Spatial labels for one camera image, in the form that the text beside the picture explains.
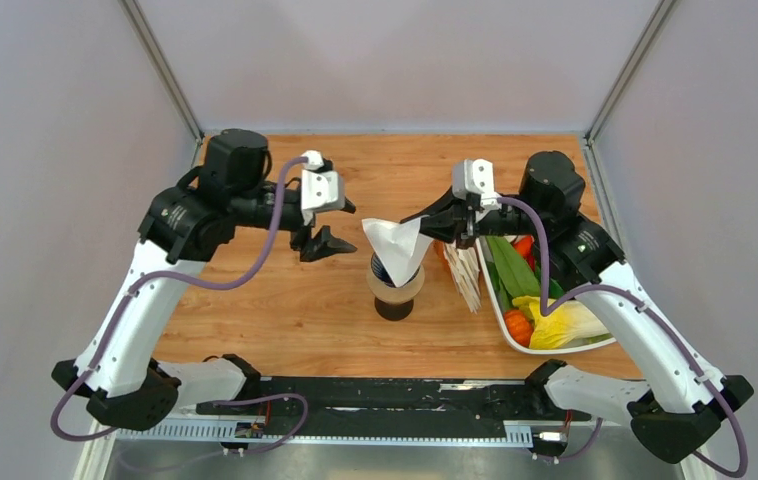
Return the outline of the white paper coffee filter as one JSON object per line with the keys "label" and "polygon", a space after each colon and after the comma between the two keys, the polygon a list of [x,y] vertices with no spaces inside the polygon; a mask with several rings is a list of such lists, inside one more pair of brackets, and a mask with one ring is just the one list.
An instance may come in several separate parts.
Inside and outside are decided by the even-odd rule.
{"label": "white paper coffee filter", "polygon": [[419,233],[419,226],[419,220],[405,224],[378,218],[362,220],[373,254],[380,258],[397,285],[405,283],[421,267],[432,243],[432,239]]}

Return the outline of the dark blue coffee dripper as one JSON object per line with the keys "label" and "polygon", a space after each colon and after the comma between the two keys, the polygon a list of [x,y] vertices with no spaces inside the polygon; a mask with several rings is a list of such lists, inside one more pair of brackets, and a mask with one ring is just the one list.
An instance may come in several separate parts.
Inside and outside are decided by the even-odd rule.
{"label": "dark blue coffee dripper", "polygon": [[380,258],[376,254],[373,254],[371,256],[370,267],[371,267],[372,274],[380,282],[382,282],[383,284],[391,288],[401,288],[402,286],[405,286],[411,283],[421,271],[421,267],[418,267],[418,269],[409,277],[409,279],[405,283],[397,285],[393,281],[387,269],[385,268],[384,264],[381,262]]}

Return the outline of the wooden ring dripper holder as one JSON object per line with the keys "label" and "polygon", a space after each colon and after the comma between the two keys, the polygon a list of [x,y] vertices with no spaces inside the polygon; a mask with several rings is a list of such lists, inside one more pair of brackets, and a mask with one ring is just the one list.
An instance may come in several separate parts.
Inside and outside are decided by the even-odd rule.
{"label": "wooden ring dripper holder", "polygon": [[413,300],[422,290],[425,283],[425,270],[419,269],[411,281],[402,287],[388,286],[372,271],[366,272],[366,281],[370,292],[381,302],[399,305]]}

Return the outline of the glass carafe red lid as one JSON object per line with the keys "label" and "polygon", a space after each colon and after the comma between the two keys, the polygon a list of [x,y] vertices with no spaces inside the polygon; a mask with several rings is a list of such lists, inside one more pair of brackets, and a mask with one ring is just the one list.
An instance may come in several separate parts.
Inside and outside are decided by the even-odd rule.
{"label": "glass carafe red lid", "polygon": [[413,299],[403,303],[389,303],[379,298],[374,299],[374,308],[377,314],[388,321],[401,321],[407,318],[411,314],[414,304]]}

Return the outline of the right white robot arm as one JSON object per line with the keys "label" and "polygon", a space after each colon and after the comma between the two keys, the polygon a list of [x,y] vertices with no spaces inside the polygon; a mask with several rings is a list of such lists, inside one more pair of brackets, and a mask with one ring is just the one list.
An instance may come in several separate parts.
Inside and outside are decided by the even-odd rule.
{"label": "right white robot arm", "polygon": [[482,236],[532,236],[540,315],[551,318],[577,301],[642,373],[641,380],[626,381],[547,361],[530,375],[534,384],[525,392],[533,415],[580,411],[628,426],[645,449],[670,464],[700,457],[728,424],[739,454],[731,476],[743,476],[749,456],[736,413],[753,396],[752,385],[722,373],[658,310],[618,243],[581,212],[585,188],[573,162],[558,151],[532,155],[518,191],[509,195],[496,190],[491,162],[467,159],[454,166],[449,189],[411,221],[421,234],[461,248]]}

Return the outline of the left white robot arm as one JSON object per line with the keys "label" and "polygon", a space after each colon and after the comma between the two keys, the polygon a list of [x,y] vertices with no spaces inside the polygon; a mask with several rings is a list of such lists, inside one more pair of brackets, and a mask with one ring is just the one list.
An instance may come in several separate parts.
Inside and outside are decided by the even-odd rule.
{"label": "left white robot arm", "polygon": [[[234,354],[198,363],[160,361],[154,357],[159,339],[188,287],[225,291],[246,284],[281,232],[303,262],[352,252],[316,217],[355,210],[343,177],[320,152],[308,150],[275,169],[264,135],[244,129],[214,135],[202,162],[153,198],[126,277],[94,338],[80,355],[55,365],[51,376],[62,401],[83,398],[102,435],[146,431],[202,403],[252,412],[261,388],[249,363]],[[228,282],[203,280],[217,249],[242,227],[267,233],[249,270]]]}

